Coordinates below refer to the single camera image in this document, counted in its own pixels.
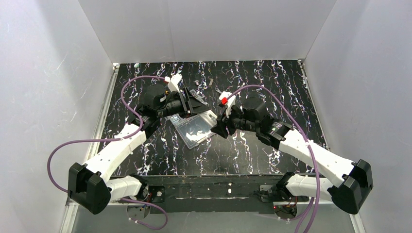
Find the white remote control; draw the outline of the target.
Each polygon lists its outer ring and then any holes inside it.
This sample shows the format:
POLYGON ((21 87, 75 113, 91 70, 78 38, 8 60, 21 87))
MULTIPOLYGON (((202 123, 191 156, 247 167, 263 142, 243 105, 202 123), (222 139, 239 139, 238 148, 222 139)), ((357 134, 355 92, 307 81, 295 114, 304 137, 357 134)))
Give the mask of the white remote control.
POLYGON ((203 112, 200 114, 200 116, 207 122, 209 125, 214 126, 216 124, 216 118, 217 115, 212 112, 211 110, 208 110, 206 112, 203 112))

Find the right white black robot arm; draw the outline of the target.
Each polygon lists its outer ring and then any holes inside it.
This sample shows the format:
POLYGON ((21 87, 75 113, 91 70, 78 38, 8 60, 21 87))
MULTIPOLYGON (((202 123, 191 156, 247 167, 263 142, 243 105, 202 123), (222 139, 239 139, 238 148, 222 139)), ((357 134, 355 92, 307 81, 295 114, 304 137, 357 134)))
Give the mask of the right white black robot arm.
POLYGON ((318 169, 319 178, 286 173, 276 184, 277 193, 284 197, 319 197, 349 214, 360 211, 373 189, 372 168, 367 161, 351 161, 311 142, 291 124, 271 117, 257 98, 248 98, 238 107, 234 96, 220 97, 219 105, 224 110, 212 132, 223 138, 236 130, 254 132, 263 144, 318 169))

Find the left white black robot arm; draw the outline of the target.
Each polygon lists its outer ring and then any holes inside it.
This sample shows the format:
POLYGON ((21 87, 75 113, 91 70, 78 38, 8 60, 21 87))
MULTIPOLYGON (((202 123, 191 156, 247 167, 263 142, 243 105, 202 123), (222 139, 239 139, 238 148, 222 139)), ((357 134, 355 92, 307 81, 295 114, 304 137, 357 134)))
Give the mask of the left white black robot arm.
POLYGON ((84 164, 69 169, 68 197, 92 214, 102 212, 108 203, 125 197, 145 201, 149 196, 147 181, 138 175, 112 179, 117 167, 160 126, 164 117, 181 118, 216 116, 188 88, 166 91, 159 84, 148 88, 136 109, 137 114, 120 131, 115 141, 106 145, 84 164))

